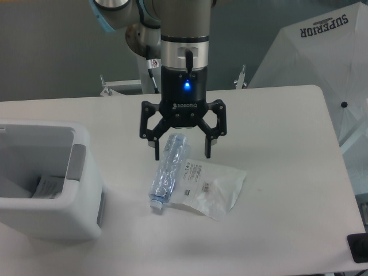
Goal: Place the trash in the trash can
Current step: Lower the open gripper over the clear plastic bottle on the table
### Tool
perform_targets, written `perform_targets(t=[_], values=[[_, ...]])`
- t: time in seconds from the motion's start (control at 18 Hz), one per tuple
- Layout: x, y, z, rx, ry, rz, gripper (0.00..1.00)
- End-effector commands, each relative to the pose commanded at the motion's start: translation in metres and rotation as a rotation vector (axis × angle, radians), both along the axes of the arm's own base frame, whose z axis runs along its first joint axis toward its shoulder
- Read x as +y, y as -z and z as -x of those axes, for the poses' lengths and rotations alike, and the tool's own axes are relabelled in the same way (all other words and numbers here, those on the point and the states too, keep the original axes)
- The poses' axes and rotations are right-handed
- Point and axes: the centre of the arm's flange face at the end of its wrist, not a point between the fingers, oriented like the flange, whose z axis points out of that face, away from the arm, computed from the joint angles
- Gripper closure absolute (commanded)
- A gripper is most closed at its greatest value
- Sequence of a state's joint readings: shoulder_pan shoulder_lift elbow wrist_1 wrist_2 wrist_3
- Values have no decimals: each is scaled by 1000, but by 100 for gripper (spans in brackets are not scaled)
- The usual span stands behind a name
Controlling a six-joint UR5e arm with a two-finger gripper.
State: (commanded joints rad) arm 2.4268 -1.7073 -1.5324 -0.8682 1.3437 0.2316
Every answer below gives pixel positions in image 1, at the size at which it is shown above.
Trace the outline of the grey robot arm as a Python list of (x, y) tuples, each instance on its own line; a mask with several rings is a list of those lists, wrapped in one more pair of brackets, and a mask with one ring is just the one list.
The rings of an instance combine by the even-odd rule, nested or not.
[(141, 103), (140, 137), (157, 151), (170, 128), (199, 127), (205, 156), (227, 133), (226, 105), (206, 101), (211, 9), (216, 1), (90, 1), (107, 32), (137, 26), (146, 59), (160, 59), (159, 103)]

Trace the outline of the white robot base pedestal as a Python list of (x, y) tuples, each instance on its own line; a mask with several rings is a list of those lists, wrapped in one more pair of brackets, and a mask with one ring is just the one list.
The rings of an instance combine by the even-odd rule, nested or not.
[(143, 94), (158, 94), (161, 88), (160, 29), (141, 23), (127, 27), (125, 41), (135, 55)]

